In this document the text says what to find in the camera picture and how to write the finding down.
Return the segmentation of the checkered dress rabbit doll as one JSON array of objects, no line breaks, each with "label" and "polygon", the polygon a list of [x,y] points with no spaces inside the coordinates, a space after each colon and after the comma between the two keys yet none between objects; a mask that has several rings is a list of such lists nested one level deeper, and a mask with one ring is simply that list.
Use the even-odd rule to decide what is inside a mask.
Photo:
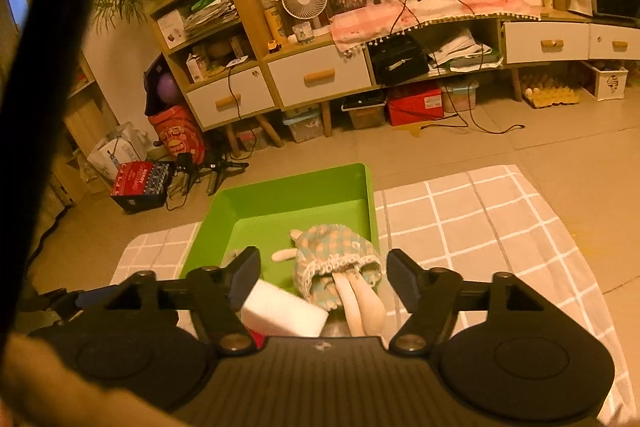
[{"label": "checkered dress rabbit doll", "polygon": [[349,334],[379,336],[385,305],[376,288],[383,262],[369,241],[346,225],[315,225],[290,231],[292,246],[271,255],[274,262],[293,260],[293,282],[308,303],[326,312],[344,311]]}]

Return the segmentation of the egg carton tray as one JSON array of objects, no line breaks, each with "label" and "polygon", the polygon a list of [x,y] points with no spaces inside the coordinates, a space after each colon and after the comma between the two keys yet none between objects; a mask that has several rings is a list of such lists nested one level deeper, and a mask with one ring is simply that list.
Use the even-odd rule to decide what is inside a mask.
[{"label": "egg carton tray", "polygon": [[524,100],[533,108],[579,103],[577,92],[558,77],[548,74],[525,74],[520,83]]}]

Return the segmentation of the red box under cabinet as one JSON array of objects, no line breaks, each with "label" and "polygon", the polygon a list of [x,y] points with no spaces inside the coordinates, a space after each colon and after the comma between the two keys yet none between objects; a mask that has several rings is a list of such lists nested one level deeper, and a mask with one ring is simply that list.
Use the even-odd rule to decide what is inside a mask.
[{"label": "red box under cabinet", "polygon": [[386,106],[393,127],[444,117],[442,91],[434,82],[410,83],[390,89]]}]

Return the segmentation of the white desk fan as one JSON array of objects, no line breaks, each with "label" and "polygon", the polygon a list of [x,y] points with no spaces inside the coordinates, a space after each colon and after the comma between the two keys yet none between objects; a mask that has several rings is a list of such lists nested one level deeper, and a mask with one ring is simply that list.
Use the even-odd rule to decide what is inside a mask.
[{"label": "white desk fan", "polygon": [[298,43],[314,40],[321,28],[320,16],[327,4],[328,0],[282,0],[285,11],[297,20],[293,31]]}]

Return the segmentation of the black bag in cabinet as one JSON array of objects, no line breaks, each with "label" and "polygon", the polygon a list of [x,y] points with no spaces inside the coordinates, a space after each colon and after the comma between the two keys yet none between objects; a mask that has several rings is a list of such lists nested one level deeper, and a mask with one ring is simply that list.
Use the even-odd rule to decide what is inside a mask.
[{"label": "black bag in cabinet", "polygon": [[368,49],[375,80],[382,86],[396,86],[428,72],[422,46],[409,35],[377,41]]}]

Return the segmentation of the grey checkered blanket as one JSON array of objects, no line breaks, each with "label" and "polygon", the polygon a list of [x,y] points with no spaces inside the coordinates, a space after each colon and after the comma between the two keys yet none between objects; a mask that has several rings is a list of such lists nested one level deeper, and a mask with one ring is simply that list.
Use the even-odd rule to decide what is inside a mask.
[{"label": "grey checkered blanket", "polygon": [[[399,248],[423,268],[447,268],[471,281],[487,281],[499,271],[515,274],[610,351],[615,381],[601,421],[617,425],[637,415],[624,351],[596,277],[518,167],[459,172],[373,196],[380,254]],[[181,277],[203,221],[136,237],[122,252],[113,282],[145,269],[162,279]]]}]

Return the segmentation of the wooden shelf cabinet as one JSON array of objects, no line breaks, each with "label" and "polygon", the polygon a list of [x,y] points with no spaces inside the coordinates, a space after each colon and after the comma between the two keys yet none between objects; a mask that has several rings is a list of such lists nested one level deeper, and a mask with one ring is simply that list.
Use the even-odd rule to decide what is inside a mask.
[{"label": "wooden shelf cabinet", "polygon": [[258,0],[157,0],[146,15],[202,130],[280,107]]}]

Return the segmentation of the red black box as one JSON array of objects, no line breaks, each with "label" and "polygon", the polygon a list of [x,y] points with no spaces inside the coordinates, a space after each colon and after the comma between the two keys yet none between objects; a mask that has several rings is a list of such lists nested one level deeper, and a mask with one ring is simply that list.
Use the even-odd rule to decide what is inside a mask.
[{"label": "red black box", "polygon": [[126,213],[165,205],[175,165],[167,161],[131,161],[121,165],[111,189],[111,199]]}]

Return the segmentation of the santa plush toy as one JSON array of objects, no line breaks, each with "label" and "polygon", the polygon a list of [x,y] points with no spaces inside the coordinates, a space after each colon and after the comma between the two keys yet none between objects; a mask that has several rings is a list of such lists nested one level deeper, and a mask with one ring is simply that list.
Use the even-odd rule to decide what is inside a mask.
[{"label": "santa plush toy", "polygon": [[264,345],[264,342],[265,342],[265,336],[262,335],[261,333],[253,331],[253,329],[249,329],[248,332],[252,336],[256,347],[258,349],[262,349],[262,346]]}]

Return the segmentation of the pink table runner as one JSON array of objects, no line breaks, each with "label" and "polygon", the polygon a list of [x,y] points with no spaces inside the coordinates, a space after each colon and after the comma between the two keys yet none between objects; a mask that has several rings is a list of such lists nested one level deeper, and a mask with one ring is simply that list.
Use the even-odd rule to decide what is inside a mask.
[{"label": "pink table runner", "polygon": [[395,0],[334,15],[330,31],[337,49],[349,54],[398,32],[489,17],[540,19],[539,10],[524,0]]}]

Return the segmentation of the green plastic bin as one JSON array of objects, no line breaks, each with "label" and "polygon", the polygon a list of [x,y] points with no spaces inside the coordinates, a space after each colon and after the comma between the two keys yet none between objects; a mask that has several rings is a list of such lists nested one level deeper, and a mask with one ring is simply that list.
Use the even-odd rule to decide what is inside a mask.
[{"label": "green plastic bin", "polygon": [[224,256],[247,246],[259,249],[262,278],[294,294],[294,262],[271,255],[293,246],[290,231],[346,225],[378,245],[371,173],[350,164],[226,188],[212,200],[180,275],[220,267]]}]

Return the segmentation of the orange snack bag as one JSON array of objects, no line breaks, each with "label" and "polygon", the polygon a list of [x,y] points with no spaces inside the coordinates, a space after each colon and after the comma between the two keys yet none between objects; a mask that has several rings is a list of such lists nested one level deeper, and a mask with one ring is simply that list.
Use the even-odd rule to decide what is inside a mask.
[{"label": "orange snack bag", "polygon": [[177,104],[148,119],[172,157],[190,153],[194,165],[203,164],[206,152],[204,135],[189,106]]}]

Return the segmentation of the black tripod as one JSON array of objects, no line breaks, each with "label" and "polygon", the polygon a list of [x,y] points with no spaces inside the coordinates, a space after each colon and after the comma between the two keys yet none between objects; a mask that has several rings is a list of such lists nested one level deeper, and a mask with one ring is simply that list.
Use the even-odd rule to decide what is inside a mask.
[{"label": "black tripod", "polygon": [[191,188],[200,181],[205,173],[210,173],[206,194],[213,196],[218,192],[228,176],[244,173],[250,167],[247,161],[231,160],[226,153],[215,153],[206,150],[201,164],[196,165],[191,153],[179,153],[176,158],[176,172],[182,172],[186,177],[181,194],[186,196]]}]

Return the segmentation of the long tv cabinet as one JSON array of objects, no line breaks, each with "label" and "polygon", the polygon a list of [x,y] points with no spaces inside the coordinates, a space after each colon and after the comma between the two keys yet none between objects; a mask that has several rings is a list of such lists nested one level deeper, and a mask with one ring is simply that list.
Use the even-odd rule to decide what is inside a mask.
[{"label": "long tv cabinet", "polygon": [[376,82],[368,49],[374,42],[343,54],[331,35],[325,35],[311,43],[289,44],[268,55],[266,63],[281,101],[283,121],[293,134],[299,132],[298,124],[314,118],[323,133],[330,135],[330,103],[347,95],[378,93],[385,101],[375,107],[376,113],[388,115],[388,90],[417,82],[438,84],[444,114],[462,113],[470,107],[476,76],[494,70],[510,72],[513,96],[522,101],[520,79],[529,69],[550,63],[585,66],[596,77],[596,98],[623,98],[627,75],[623,64],[639,57],[637,25],[590,20],[567,12],[539,15],[539,20],[474,18],[391,35],[415,38],[428,64],[425,75],[396,86]]}]

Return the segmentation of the white sponge block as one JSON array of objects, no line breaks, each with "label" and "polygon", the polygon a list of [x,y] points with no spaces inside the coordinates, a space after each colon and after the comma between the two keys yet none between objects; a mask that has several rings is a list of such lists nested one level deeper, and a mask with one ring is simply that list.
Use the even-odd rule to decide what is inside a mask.
[{"label": "white sponge block", "polygon": [[264,280],[258,280],[240,311],[241,322],[265,336],[319,337],[329,313]]}]

